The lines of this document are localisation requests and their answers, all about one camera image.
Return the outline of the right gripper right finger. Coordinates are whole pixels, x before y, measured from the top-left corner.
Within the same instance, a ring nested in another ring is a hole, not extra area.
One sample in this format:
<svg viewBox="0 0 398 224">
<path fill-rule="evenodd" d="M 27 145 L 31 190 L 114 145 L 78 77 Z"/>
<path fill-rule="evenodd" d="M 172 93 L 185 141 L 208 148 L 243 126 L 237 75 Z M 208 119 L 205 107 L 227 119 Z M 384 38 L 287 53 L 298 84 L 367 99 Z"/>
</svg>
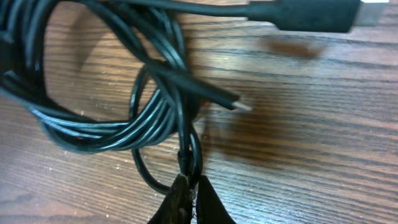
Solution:
<svg viewBox="0 0 398 224">
<path fill-rule="evenodd" d="M 196 212 L 198 224 L 236 224 L 205 175 L 198 181 Z"/>
</svg>

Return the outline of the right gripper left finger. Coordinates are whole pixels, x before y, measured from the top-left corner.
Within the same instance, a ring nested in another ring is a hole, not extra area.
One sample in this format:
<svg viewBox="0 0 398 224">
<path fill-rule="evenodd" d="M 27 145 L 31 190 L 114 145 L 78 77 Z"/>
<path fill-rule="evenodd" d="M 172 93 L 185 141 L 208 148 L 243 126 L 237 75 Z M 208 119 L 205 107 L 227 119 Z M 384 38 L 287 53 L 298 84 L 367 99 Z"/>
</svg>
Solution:
<svg viewBox="0 0 398 224">
<path fill-rule="evenodd" d="M 192 209 L 193 196 L 188 178 L 179 174 L 148 224 L 191 224 Z"/>
</svg>

